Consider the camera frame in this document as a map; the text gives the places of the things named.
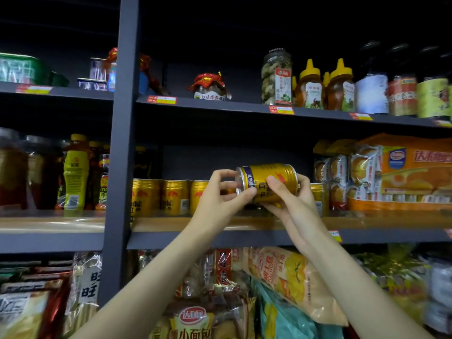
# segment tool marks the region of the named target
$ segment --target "yellow bottle cap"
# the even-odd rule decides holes
[[[306,69],[304,69],[301,72],[300,78],[303,78],[308,75],[319,75],[320,76],[320,69],[314,68],[314,63],[312,62],[311,58],[308,59],[308,62],[306,63]]]
[[[102,143],[100,143],[100,142],[98,142],[98,141],[90,141],[90,142],[88,143],[88,146],[89,146],[89,147],[99,147],[99,148],[101,148],[101,147],[102,147]]]
[[[71,140],[72,141],[86,141],[86,136],[84,136],[83,134],[71,134]]]
[[[343,65],[343,58],[338,59],[338,65],[336,67],[336,70],[334,70],[331,75],[330,79],[333,79],[334,77],[340,76],[340,75],[351,75],[353,76],[352,68],[346,68]]]
[[[323,75],[323,85],[326,87],[330,83],[330,73],[328,71]]]

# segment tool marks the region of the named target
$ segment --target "red oval logo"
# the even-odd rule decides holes
[[[179,315],[180,322],[184,325],[195,325],[206,317],[206,310],[202,307],[185,308]]]
[[[393,160],[400,160],[405,158],[405,153],[403,151],[393,151],[390,155]]]

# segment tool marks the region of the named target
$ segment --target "person's right hand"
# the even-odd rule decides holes
[[[315,206],[309,178],[300,174],[297,174],[297,177],[302,188],[298,196],[295,196],[290,193],[284,183],[274,176],[268,176],[268,186],[282,199],[282,202],[281,208],[270,203],[263,206],[281,220],[297,249],[309,256],[312,252],[310,238],[324,234],[331,237],[331,234],[323,224]]]

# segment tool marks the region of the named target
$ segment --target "shelf post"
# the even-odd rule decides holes
[[[109,184],[99,304],[103,307],[127,283],[127,241],[130,236],[134,106],[138,97],[140,0],[121,0],[116,86],[113,97]]]

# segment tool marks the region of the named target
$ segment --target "jar label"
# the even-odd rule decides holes
[[[355,85],[350,82],[344,82],[342,84],[342,88],[343,88],[342,110],[344,112],[354,112],[355,111]]]
[[[396,78],[388,85],[389,113],[396,116],[416,115],[416,77]]]
[[[275,69],[275,103],[292,104],[292,78],[288,69]]]
[[[323,109],[322,85],[320,83],[306,83],[305,108]]]
[[[224,101],[226,99],[226,95],[221,96],[214,91],[209,91],[205,94],[195,92],[195,98],[199,98],[201,100]]]
[[[359,80],[356,88],[356,111],[358,113],[389,113],[386,75],[372,75]]]
[[[418,84],[418,116],[449,116],[447,79],[430,79]]]

